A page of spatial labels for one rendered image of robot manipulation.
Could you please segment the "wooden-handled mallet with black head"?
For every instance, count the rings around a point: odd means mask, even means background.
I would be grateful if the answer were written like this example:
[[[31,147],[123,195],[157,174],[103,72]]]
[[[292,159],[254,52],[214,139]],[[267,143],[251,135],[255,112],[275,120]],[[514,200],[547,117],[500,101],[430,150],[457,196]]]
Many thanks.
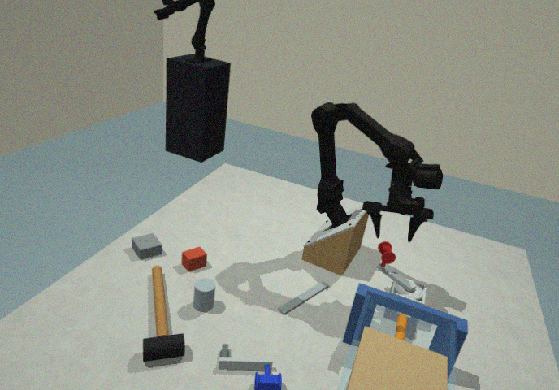
[[[155,337],[142,340],[143,362],[185,355],[184,333],[168,335],[167,306],[163,284],[163,271],[160,266],[152,269],[154,283],[154,313],[156,323]]]

